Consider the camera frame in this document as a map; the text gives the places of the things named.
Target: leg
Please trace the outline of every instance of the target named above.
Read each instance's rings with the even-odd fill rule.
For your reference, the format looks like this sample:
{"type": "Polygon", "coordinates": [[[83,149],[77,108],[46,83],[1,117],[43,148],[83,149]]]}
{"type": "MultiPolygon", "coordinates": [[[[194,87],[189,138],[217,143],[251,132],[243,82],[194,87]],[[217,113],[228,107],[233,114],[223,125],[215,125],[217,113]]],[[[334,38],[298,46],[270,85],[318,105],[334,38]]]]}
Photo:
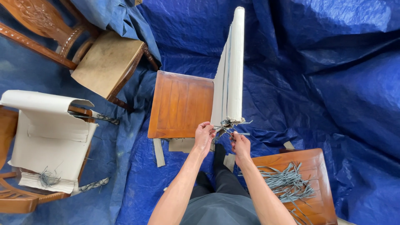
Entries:
{"type": "Polygon", "coordinates": [[[224,165],[226,151],[222,144],[215,146],[214,174],[217,193],[242,195],[250,198],[247,191],[241,186],[236,176],[224,165]]]}
{"type": "Polygon", "coordinates": [[[194,199],[203,195],[208,195],[214,193],[214,188],[212,187],[210,181],[207,178],[207,175],[200,171],[196,177],[197,186],[193,187],[192,194],[190,199],[194,199]]]}
{"type": "Polygon", "coordinates": [[[128,104],[126,104],[125,102],[119,100],[118,98],[114,97],[114,96],[110,96],[108,99],[108,101],[118,105],[121,108],[126,109],[126,111],[128,111],[129,113],[134,112],[135,110],[133,108],[131,108],[128,104]]]}
{"type": "Polygon", "coordinates": [[[153,56],[150,54],[146,43],[143,44],[142,49],[143,49],[144,55],[146,56],[147,60],[149,60],[150,64],[153,66],[153,69],[155,71],[158,71],[157,63],[154,61],[153,56]]]}

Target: left hand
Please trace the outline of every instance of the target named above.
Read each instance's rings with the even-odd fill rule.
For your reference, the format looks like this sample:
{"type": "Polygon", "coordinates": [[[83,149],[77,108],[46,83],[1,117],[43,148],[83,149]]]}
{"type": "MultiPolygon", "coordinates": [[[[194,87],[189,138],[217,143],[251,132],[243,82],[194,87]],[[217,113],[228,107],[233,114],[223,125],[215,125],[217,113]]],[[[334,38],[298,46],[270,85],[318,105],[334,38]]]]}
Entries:
{"type": "Polygon", "coordinates": [[[211,141],[215,135],[214,126],[210,122],[200,123],[196,129],[192,151],[199,151],[202,159],[204,159],[210,151],[211,141]]]}

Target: chair leg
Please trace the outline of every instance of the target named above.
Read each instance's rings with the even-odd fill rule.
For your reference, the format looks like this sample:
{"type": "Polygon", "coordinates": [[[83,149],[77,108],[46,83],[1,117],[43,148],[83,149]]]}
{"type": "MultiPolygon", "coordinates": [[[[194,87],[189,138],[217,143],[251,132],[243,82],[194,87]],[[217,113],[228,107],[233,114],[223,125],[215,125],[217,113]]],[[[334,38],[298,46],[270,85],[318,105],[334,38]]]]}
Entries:
{"type": "Polygon", "coordinates": [[[149,60],[149,62],[150,62],[151,65],[153,66],[153,69],[154,69],[155,71],[158,71],[157,63],[156,63],[156,61],[153,59],[153,56],[150,54],[149,48],[147,47],[146,43],[143,43],[142,49],[143,49],[144,55],[146,56],[147,60],[149,60]]]}
{"type": "Polygon", "coordinates": [[[121,107],[121,108],[126,109],[126,111],[128,111],[128,112],[130,112],[130,113],[132,113],[132,112],[135,111],[135,110],[134,110],[133,108],[131,108],[128,104],[126,104],[125,102],[119,100],[118,98],[116,98],[116,97],[114,97],[114,96],[110,96],[107,100],[108,100],[109,102],[112,102],[112,103],[118,105],[118,106],[121,107]]]}

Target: wooden chair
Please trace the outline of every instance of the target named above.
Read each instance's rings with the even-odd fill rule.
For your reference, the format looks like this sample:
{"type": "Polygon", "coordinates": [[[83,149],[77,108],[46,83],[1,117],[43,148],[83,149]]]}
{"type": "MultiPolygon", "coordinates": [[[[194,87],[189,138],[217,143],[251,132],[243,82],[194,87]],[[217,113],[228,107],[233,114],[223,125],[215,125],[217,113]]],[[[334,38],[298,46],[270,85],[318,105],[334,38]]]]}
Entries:
{"type": "MultiPolygon", "coordinates": [[[[69,111],[80,113],[84,116],[91,117],[90,110],[70,106],[69,111]]],[[[86,122],[94,123],[94,119],[83,119],[86,122]]],[[[7,159],[7,152],[10,144],[14,139],[17,130],[18,112],[4,109],[0,106],[0,170],[3,168],[7,159]]],[[[86,152],[86,157],[82,163],[78,181],[81,178],[83,169],[89,156],[90,147],[86,152]]],[[[70,196],[64,192],[51,192],[46,190],[27,188],[32,190],[23,191],[9,185],[6,179],[14,179],[20,175],[20,170],[14,172],[0,173],[0,213],[30,213],[33,212],[38,204],[47,203],[57,199],[63,199],[70,196]]]]}
{"type": "MultiPolygon", "coordinates": [[[[303,179],[310,180],[311,187],[315,190],[313,194],[315,197],[305,199],[307,204],[302,200],[296,200],[296,205],[314,225],[337,225],[337,217],[322,149],[309,149],[304,151],[282,149],[280,152],[281,154],[256,157],[252,160],[256,166],[268,166],[280,171],[286,169],[290,162],[302,163],[300,174],[303,176],[303,179]]],[[[271,169],[261,169],[267,172],[273,172],[271,169]]],[[[289,210],[296,208],[292,203],[284,203],[284,205],[289,210]]],[[[308,222],[297,208],[296,214],[303,221],[308,222]]]]}
{"type": "Polygon", "coordinates": [[[133,111],[132,107],[116,96],[133,75],[143,54],[154,70],[158,70],[147,45],[140,40],[123,38],[115,32],[100,34],[69,0],[60,2],[79,21],[76,26],[67,26],[60,13],[47,0],[0,0],[0,4],[30,31],[57,41],[59,47],[56,51],[41,46],[3,23],[0,23],[0,35],[70,70],[75,70],[72,77],[78,83],[108,101],[133,111]],[[84,31],[88,31],[91,38],[79,47],[72,60],[67,59],[72,45],[84,31]]]}
{"type": "Polygon", "coordinates": [[[194,137],[197,126],[211,120],[212,79],[157,72],[148,138],[194,137]]]}

